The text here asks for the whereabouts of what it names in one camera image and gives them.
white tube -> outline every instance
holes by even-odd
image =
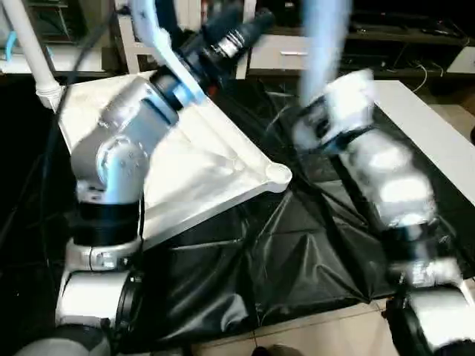
[[[320,96],[328,82],[336,77],[344,40],[347,35],[351,0],[305,0],[304,29],[308,38],[306,73],[300,83],[301,106]]]
[[[3,0],[3,5],[35,78],[36,95],[44,106],[55,109],[61,96],[61,86],[51,73],[23,2]]]

blurred robot arm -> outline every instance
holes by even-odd
[[[374,126],[373,95],[369,70],[331,82],[302,110],[294,143],[338,157],[364,198],[355,205],[379,237],[396,287],[384,314],[399,354],[473,351],[474,300],[455,258],[438,252],[430,182],[414,168],[410,151]]]

black wire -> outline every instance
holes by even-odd
[[[143,251],[143,226],[145,225],[145,193],[142,193],[140,199],[140,220],[139,220],[139,236],[141,241],[140,249]]]
[[[4,225],[0,229],[0,250],[1,250],[2,246],[5,243],[5,240],[7,239],[7,235],[10,232],[10,229],[13,226],[13,222],[15,221],[15,217],[18,214],[18,210],[20,208],[20,205],[23,202],[25,194],[28,192],[28,187],[30,186],[31,179],[33,178],[33,175],[35,174],[36,169],[39,167],[39,163],[41,162],[41,159],[42,159],[42,155],[40,154],[33,161],[33,164],[31,165],[31,168],[28,171],[27,177],[24,180],[22,189],[20,190],[20,194],[18,196],[18,199],[16,200],[16,204],[10,210],[10,213],[8,214],[8,217],[5,220]]]
[[[89,50],[99,41],[102,34],[108,29],[109,24],[114,19],[115,12],[111,11],[105,18],[102,20],[102,23],[94,28],[92,33],[86,38],[84,45],[79,53],[79,56],[74,63],[73,70],[68,74],[68,78],[66,81],[66,86],[62,92],[61,99],[59,100],[58,107],[56,112],[53,116],[51,121],[50,131],[47,137],[46,147],[45,147],[45,159],[43,161],[43,169],[42,169],[42,184],[40,188],[39,194],[39,226],[40,226],[40,234],[42,238],[42,253],[43,258],[45,259],[45,263],[50,275],[50,283],[51,283],[51,291],[53,292],[53,298],[56,299],[56,284],[54,282],[54,273],[53,269],[51,268],[50,259],[48,256],[48,239],[47,239],[47,232],[45,226],[45,216],[46,216],[46,193],[48,189],[47,181],[48,177],[50,176],[51,170],[51,163],[53,160],[53,153],[56,147],[56,143],[59,137],[59,120],[61,119],[62,112],[65,108],[66,100],[69,96],[69,91],[71,89],[71,85],[76,81],[79,66],[84,61],[86,55],[88,54]]]

white table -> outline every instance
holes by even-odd
[[[114,94],[134,77],[118,76],[73,86],[62,116],[62,130],[70,149],[95,126],[100,111]],[[376,81],[376,95],[377,105],[475,205],[475,147],[401,82]],[[216,115],[216,110],[200,108],[202,115],[207,110]]]

black plastic sheet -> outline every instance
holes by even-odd
[[[216,339],[391,294],[381,244],[356,212],[335,166],[319,152],[293,149],[286,132],[296,110],[289,92],[282,85],[265,88],[240,81],[214,98],[269,158],[291,168],[294,179],[281,194],[261,194],[145,253],[142,312],[137,329],[122,345],[124,352]],[[414,150],[416,164],[429,174],[447,222],[438,232],[441,248],[456,253],[470,277],[474,207],[379,109],[374,118]],[[48,123],[30,133],[38,153]],[[47,226],[56,282],[68,239],[61,213],[73,202],[64,143],[58,152]],[[13,180],[23,182],[27,171]],[[37,224],[38,181],[36,174],[0,251],[6,355],[53,327],[56,299]]]

